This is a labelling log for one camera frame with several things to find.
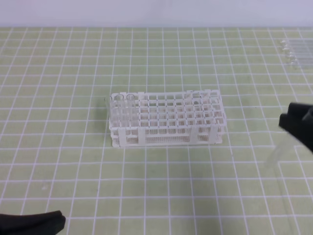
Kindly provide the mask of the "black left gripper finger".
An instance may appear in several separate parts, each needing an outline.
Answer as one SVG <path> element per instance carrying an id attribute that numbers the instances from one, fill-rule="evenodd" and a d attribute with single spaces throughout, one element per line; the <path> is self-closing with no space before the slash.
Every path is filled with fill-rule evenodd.
<path id="1" fill-rule="evenodd" d="M 291 102 L 288 106 L 287 114 L 305 122 L 313 121 L 313 105 Z"/>

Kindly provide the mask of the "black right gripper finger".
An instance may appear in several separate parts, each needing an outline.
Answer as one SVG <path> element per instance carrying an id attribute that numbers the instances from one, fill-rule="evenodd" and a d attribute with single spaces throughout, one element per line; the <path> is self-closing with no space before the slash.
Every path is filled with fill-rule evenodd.
<path id="1" fill-rule="evenodd" d="M 282 114 L 279 118 L 279 127 L 287 131 L 298 141 L 313 152 L 313 117 L 305 115 L 298 119 L 295 116 Z"/>

